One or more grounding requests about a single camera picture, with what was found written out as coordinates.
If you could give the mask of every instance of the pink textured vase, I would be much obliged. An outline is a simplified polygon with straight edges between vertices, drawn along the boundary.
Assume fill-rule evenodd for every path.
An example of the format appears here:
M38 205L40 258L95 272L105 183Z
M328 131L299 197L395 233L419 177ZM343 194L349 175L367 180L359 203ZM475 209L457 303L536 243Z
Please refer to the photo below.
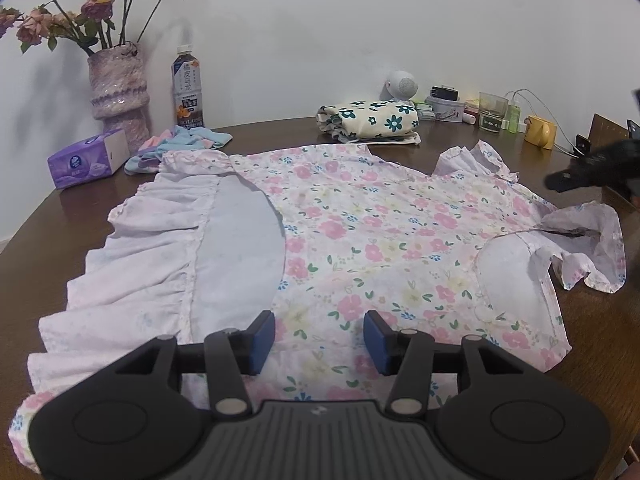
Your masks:
M104 121L104 131L124 129L129 151L136 153L149 138L142 53L135 43L127 43L96 52L88 62L94 118Z

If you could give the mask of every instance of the purple tissue pack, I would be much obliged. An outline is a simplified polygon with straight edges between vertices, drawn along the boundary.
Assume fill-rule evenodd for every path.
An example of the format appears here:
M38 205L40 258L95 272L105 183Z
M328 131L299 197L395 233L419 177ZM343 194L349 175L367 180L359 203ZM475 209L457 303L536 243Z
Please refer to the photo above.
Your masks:
M67 146L47 162L56 189L65 189L111 176L128 158L124 130L111 130Z

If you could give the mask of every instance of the wooden table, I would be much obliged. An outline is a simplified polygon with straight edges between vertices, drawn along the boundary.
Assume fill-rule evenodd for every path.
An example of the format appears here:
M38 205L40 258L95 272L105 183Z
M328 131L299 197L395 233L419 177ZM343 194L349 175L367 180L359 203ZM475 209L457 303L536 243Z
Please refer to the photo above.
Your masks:
M499 136L466 124L431 123L419 127L422 144L375 146L380 157L430 173L439 154L451 146L473 147L486 140L502 155L520 182L555 203L606 202L620 215L627 254L628 280L616 294L583 284L558 290L562 316L573 351L549 373L601 407L611 426L611 444L598 480L608 480L633 437L640 431L640 214L611 192L581 189L564 194L546 190L543 178L568 165L559 152L541 150L521 135ZM259 153L328 142L313 119L293 119L226 128L232 153ZM152 176L126 176L53 192L24 223L0 254L0 471L3 480L37 478L19 465L4 433L16 407L31 391L27 355L44 351L38 319L65 308L66 282L84 272L89 249L100 248L112 229L108 212L132 196Z

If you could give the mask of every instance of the yellow mug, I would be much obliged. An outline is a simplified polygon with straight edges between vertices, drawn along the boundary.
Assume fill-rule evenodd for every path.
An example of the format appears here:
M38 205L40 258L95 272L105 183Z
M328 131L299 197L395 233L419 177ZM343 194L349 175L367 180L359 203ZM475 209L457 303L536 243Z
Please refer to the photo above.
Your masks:
M530 115L524 122L527 125L527 133L524 136L524 140L545 150L553 149L558 130L555 124L535 115Z

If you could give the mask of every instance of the plastic bottle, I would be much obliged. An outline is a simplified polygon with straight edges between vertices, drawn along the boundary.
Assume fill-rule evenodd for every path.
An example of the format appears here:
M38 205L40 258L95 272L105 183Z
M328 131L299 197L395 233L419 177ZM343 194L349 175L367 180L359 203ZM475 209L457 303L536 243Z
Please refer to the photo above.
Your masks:
M185 128L204 126L200 62L191 55L191 45L178 47L174 61L174 103L176 124Z
M509 132L517 134L518 125L520 124L520 107L518 106L518 100L515 94L513 95L513 98L511 98L511 101L509 101L505 119L509 121Z

